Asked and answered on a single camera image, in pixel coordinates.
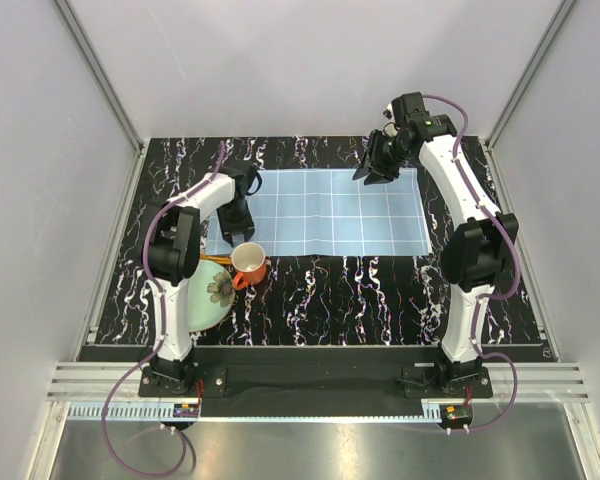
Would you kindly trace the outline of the green floral plate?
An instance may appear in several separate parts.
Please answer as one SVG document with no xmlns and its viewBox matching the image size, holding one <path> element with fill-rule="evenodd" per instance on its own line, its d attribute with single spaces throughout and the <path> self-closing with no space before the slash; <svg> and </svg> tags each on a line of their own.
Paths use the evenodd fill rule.
<svg viewBox="0 0 600 480">
<path fill-rule="evenodd" d="M 200 260 L 188 286 L 188 326 L 191 333 L 220 324 L 232 309 L 236 291 L 233 277 L 222 265 Z"/>
</svg>

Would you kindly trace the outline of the blue checked placemat cloth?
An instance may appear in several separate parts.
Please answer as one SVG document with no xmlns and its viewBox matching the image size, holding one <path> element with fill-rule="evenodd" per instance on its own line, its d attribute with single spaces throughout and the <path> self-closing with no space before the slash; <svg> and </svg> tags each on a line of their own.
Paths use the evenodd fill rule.
<svg viewBox="0 0 600 480">
<path fill-rule="evenodd" d="M 366 185 L 351 169 L 261 173 L 247 204 L 251 240 L 269 256 L 426 256 L 432 252 L 414 169 L 388 184 Z"/>
</svg>

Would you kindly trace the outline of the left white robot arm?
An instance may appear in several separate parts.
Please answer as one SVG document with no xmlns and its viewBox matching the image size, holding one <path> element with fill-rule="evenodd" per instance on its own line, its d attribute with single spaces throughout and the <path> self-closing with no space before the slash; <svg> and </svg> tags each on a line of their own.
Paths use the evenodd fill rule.
<svg viewBox="0 0 600 480">
<path fill-rule="evenodd" d="M 195 386 L 193 343 L 189 333 L 189 282 L 200 262 L 201 223 L 211 214 L 219 221 L 221 239 L 233 245 L 255 233 L 247 198 L 258 192 L 257 169 L 222 167 L 206 174 L 184 192 L 157 203 L 141 227 L 145 235 L 140 257 L 151 282 L 155 307 L 153 352 L 142 362 L 149 377 L 176 396 Z"/>
</svg>

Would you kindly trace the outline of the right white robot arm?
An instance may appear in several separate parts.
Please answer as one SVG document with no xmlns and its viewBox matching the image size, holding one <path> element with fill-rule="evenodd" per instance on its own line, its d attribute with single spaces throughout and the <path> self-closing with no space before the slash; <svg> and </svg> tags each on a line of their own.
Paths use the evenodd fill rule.
<svg viewBox="0 0 600 480">
<path fill-rule="evenodd" d="M 440 256 L 443 277 L 451 285 L 451 305 L 425 384 L 456 396 L 480 382 L 486 356 L 479 331 L 500 276 L 519 267 L 514 247 L 518 222 L 514 215 L 501 213 L 479 184 L 448 116 L 432 116 L 423 109 L 412 114 L 386 109 L 383 114 L 388 123 L 371 132 L 353 178 L 367 185 L 387 184 L 412 162 L 424 168 L 442 195 L 454 228 Z"/>
</svg>

